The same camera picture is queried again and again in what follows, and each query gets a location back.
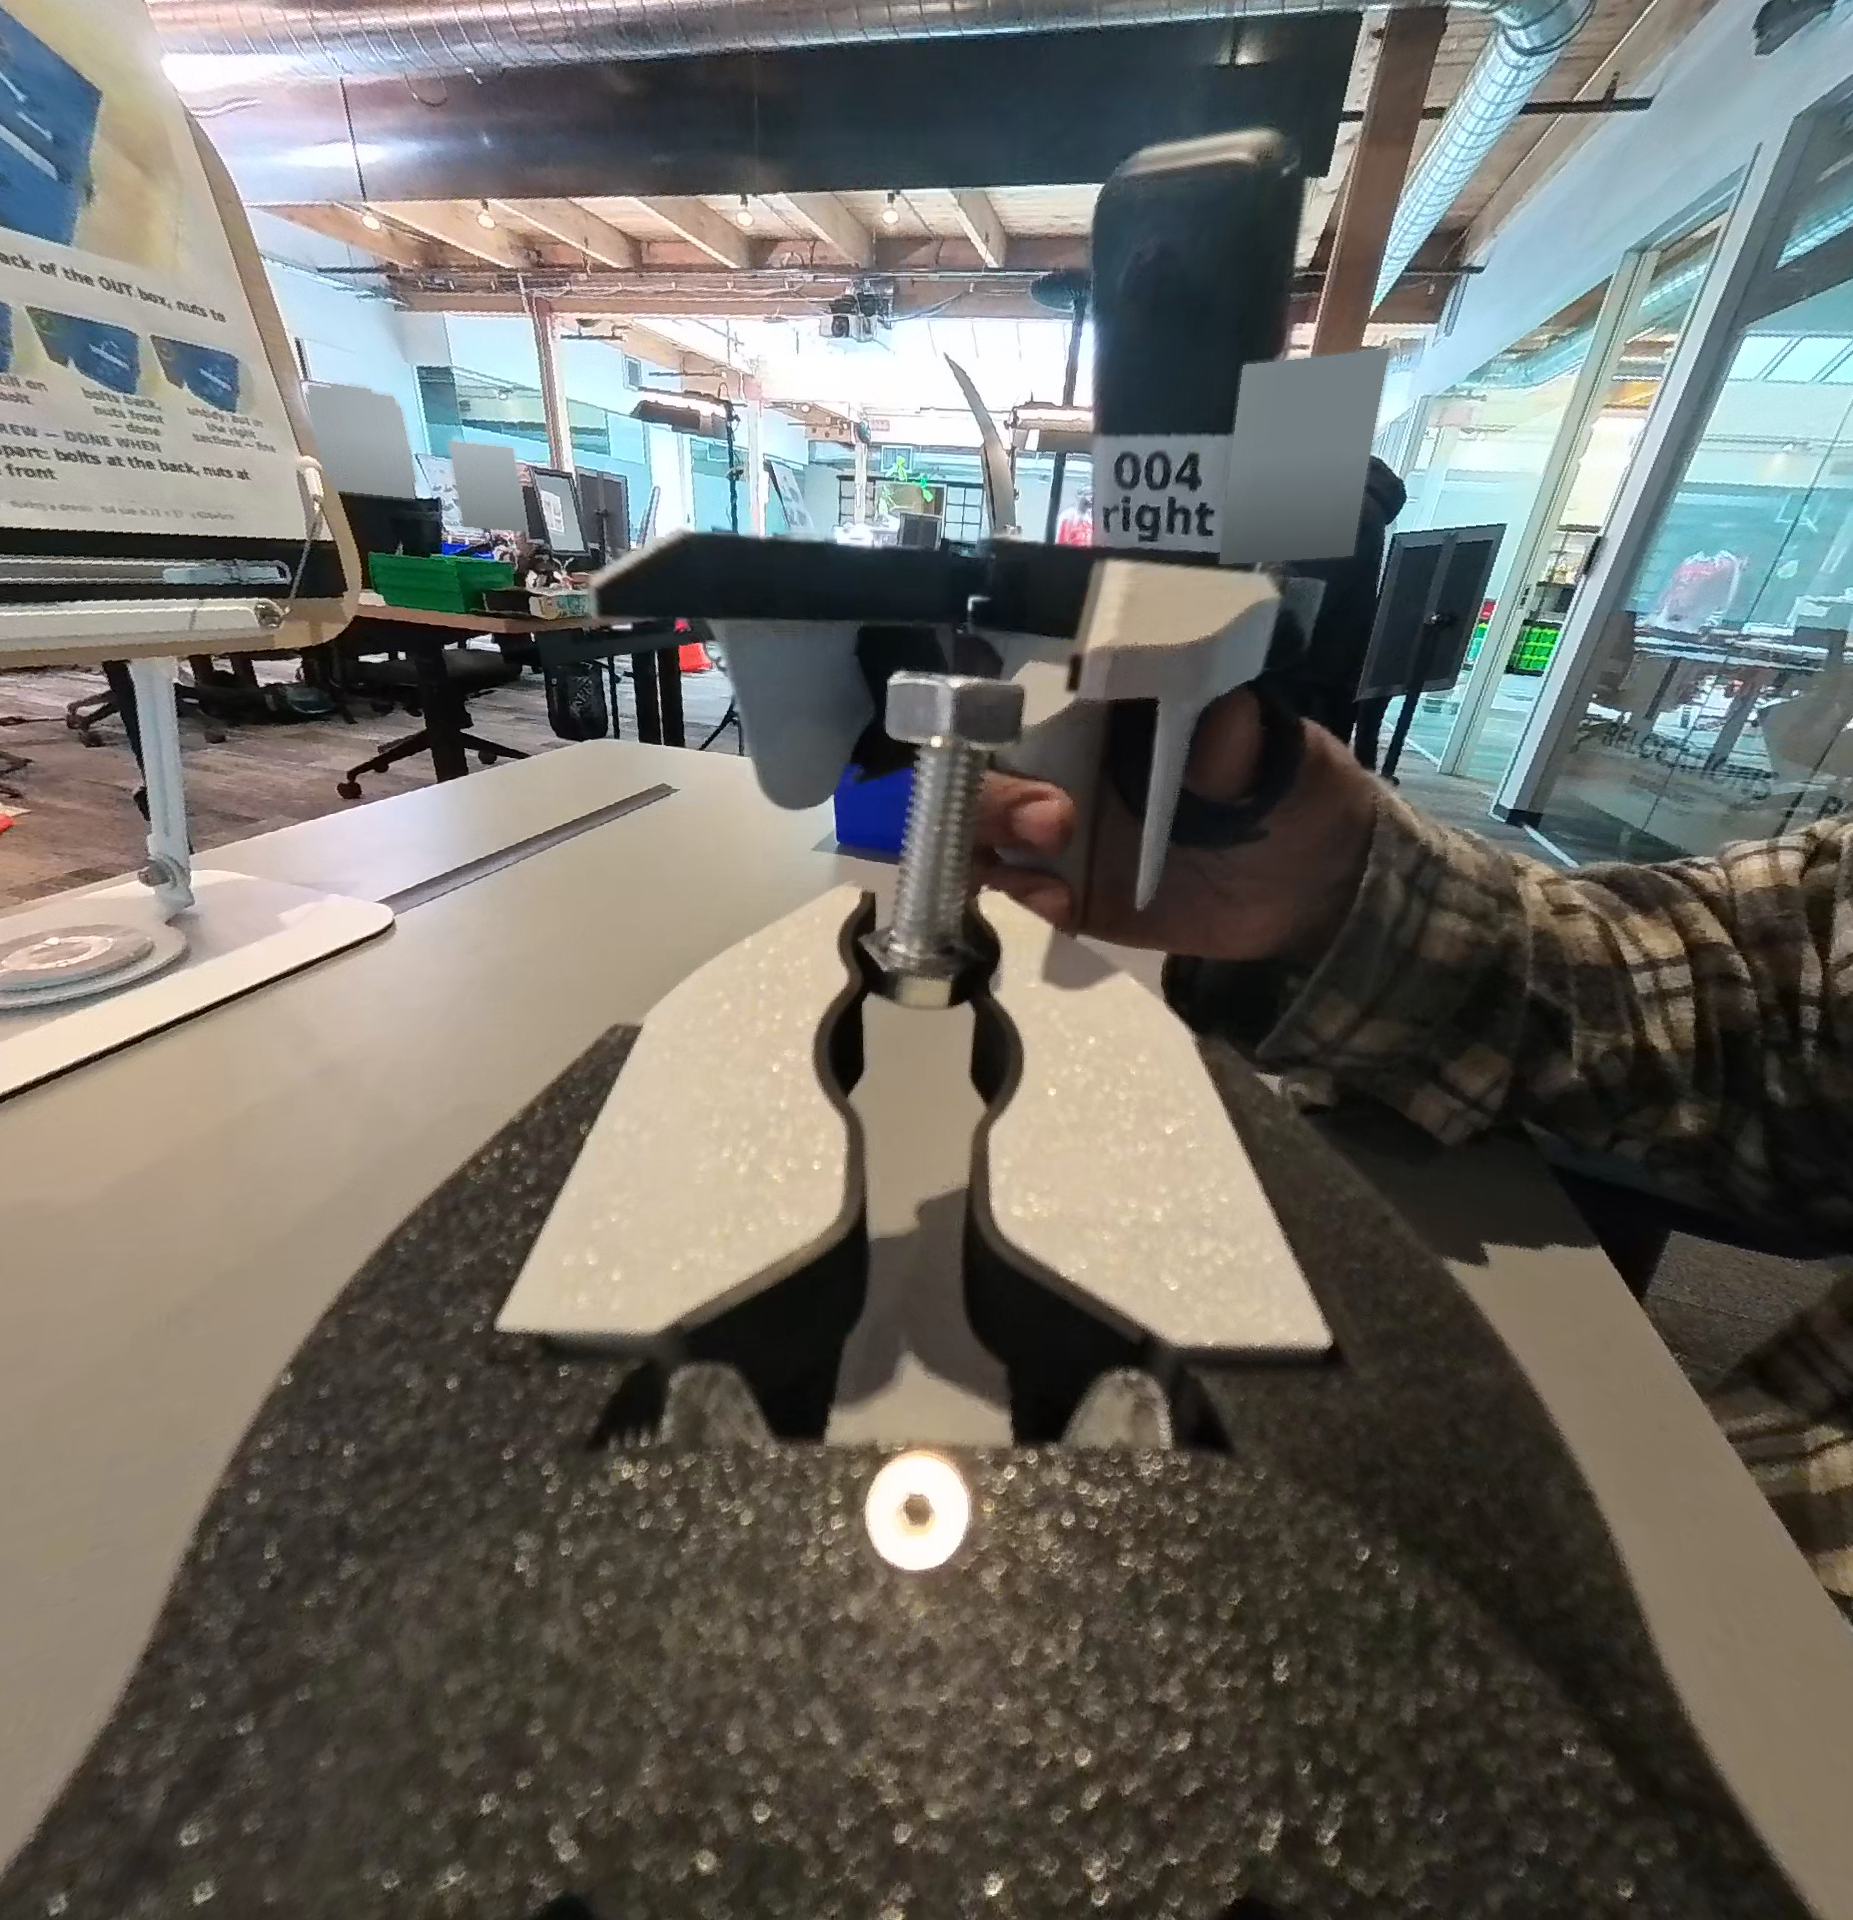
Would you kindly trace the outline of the wooden pillar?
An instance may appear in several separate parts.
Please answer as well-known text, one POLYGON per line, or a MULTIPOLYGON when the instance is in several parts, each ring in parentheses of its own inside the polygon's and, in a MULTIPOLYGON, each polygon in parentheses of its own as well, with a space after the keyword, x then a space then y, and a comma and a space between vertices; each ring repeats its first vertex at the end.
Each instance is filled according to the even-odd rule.
POLYGON ((1340 196, 1313 355, 1359 351, 1444 37, 1448 6, 1393 8, 1340 196))

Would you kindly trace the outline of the black panel on stand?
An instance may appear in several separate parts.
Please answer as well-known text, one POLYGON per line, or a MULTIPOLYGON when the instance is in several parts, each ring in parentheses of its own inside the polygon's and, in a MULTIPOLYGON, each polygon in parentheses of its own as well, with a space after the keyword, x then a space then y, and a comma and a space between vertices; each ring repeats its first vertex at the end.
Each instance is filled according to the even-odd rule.
POLYGON ((1419 703, 1468 663, 1505 522, 1395 531, 1356 693, 1355 755, 1397 784, 1419 703))

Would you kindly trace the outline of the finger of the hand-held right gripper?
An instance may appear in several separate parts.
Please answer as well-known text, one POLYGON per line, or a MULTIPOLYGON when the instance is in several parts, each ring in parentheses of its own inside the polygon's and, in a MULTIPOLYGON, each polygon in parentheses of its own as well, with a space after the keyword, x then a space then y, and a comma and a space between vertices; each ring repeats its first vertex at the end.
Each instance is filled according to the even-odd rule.
POLYGON ((770 804, 827 804, 870 725, 859 623, 715 617, 711 634, 770 804))
POLYGON ((1105 703, 1075 693, 1026 693, 1013 776, 1088 804, 1105 755, 1105 703))

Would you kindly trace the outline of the person's right hand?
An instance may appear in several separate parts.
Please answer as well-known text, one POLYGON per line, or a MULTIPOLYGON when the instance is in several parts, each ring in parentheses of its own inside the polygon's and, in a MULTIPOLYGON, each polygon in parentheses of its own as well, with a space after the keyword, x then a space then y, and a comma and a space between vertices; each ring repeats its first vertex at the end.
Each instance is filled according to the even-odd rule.
POLYGON ((1313 722, 1284 799, 1258 839, 1166 855, 1147 907, 1137 905, 1140 827, 1102 782, 1084 810, 1066 789, 987 774, 974 815, 973 878, 1075 938, 1219 963, 1310 959, 1337 935, 1359 892, 1376 784, 1313 722))

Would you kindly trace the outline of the large silver hex nut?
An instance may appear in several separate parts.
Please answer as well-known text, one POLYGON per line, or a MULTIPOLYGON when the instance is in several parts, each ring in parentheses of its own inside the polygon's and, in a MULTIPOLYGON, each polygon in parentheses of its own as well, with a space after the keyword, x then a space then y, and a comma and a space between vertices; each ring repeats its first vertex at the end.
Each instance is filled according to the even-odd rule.
POLYGON ((870 996, 920 1013, 949 1010, 983 996, 999 967, 992 938, 963 939, 925 959, 899 955, 886 930, 856 938, 856 957, 870 996))

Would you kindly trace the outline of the printed instruction sheet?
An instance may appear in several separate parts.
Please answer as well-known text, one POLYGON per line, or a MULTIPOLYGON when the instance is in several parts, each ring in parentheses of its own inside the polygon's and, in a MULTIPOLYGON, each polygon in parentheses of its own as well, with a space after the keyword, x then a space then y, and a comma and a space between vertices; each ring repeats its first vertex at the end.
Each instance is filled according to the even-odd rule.
POLYGON ((298 446, 145 4, 0 2, 0 531, 305 531, 298 446))

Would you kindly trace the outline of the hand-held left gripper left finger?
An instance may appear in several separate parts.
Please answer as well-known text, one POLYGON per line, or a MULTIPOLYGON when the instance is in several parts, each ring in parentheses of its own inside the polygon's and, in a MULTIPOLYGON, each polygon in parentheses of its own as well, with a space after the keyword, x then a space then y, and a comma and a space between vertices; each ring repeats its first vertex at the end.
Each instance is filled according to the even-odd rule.
POLYGON ((871 893, 840 884, 662 997, 499 1318, 556 1342, 678 1342, 860 1221, 859 1120, 824 1056, 864 991, 871 893))

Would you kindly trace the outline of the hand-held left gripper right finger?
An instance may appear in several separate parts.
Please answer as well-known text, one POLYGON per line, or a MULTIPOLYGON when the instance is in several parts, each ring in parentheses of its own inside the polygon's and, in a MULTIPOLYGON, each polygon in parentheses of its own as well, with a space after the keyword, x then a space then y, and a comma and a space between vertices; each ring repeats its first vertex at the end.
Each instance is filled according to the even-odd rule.
POLYGON ((977 907, 1001 1043, 979 1167, 1006 1257, 1170 1355, 1324 1357, 1324 1311, 1192 1030, 1022 903, 977 907))

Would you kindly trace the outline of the person's plaid shirt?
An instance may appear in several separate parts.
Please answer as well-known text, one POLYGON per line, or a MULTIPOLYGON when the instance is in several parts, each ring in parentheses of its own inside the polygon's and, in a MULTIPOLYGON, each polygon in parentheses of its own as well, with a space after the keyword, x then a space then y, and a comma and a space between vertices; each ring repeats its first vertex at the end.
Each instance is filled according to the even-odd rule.
POLYGON ((1853 1267, 1729 1368, 1707 1407, 1853 1623, 1853 1267))

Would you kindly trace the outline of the large silver hex bolt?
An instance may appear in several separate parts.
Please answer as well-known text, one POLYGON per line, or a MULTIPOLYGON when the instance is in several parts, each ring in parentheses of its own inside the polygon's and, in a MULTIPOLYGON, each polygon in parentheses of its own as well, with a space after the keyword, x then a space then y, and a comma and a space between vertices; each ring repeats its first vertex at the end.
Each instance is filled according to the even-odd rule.
POLYGON ((914 795, 899 843, 884 971, 912 981, 956 981, 966 957, 963 914, 977 800, 999 750, 1017 744, 1024 690, 974 676, 896 672, 884 725, 914 747, 914 795))

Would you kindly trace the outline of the green plastic bin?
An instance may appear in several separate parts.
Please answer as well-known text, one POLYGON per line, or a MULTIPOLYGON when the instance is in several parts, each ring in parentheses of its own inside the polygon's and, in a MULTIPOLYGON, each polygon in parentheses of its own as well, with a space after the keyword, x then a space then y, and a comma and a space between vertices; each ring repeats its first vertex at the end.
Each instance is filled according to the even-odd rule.
POLYGON ((518 590, 515 565, 478 553, 367 557, 367 580, 391 607, 486 614, 488 597, 518 590))

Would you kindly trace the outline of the wooden display board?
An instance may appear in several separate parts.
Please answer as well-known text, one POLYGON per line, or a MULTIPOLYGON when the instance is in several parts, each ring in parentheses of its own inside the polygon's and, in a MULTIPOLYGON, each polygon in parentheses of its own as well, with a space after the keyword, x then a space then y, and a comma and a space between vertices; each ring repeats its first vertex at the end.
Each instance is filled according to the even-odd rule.
POLYGON ((0 531, 0 667, 306 648, 333 640, 357 608, 365 565, 316 455, 266 266, 232 177, 187 115, 290 408, 306 527, 272 544, 0 531))

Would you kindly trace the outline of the light stand tripod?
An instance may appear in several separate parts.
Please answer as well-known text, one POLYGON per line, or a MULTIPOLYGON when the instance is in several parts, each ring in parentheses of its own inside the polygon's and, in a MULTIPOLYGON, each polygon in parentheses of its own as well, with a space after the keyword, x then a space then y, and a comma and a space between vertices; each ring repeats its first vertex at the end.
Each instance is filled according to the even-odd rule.
MULTIPOLYGON (((663 425, 673 433, 676 450, 683 455, 678 491, 686 510, 690 507, 692 477, 688 442, 695 436, 720 436, 730 533, 749 533, 763 525, 763 510, 758 506, 753 504, 744 510, 738 504, 738 483, 746 479, 748 467, 738 447, 738 408, 730 398, 641 391, 631 415, 648 425, 663 425)), ((648 623, 659 631, 652 642, 659 663, 634 677, 639 695, 639 738, 656 740, 662 746, 683 746, 682 668, 678 664, 682 646, 686 640, 700 642, 704 648, 715 644, 711 621, 678 611, 676 604, 683 585, 682 569, 704 548, 705 539, 686 525, 662 539, 645 541, 631 557, 631 617, 648 623)))

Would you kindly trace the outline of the black office chair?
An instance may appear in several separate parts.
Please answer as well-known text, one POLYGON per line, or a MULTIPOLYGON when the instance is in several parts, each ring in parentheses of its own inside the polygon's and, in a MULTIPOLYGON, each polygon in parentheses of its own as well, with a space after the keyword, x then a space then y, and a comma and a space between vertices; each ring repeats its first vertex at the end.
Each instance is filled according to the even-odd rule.
POLYGON ((419 717, 410 732, 338 782, 338 797, 361 799, 361 784, 410 757, 429 757, 435 782, 464 779, 481 766, 532 757, 527 747, 490 741, 472 731, 472 698, 512 687, 521 668, 506 651, 481 648, 460 628, 359 615, 335 640, 338 685, 388 698, 419 717))

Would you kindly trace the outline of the blue plastic bin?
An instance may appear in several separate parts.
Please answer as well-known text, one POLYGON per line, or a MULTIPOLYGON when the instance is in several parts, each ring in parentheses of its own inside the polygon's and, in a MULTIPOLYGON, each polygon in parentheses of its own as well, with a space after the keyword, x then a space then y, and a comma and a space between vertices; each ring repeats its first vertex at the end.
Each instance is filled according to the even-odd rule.
POLYGON ((831 805, 834 836, 843 851, 897 860, 914 810, 914 761, 886 773, 850 761, 831 805))

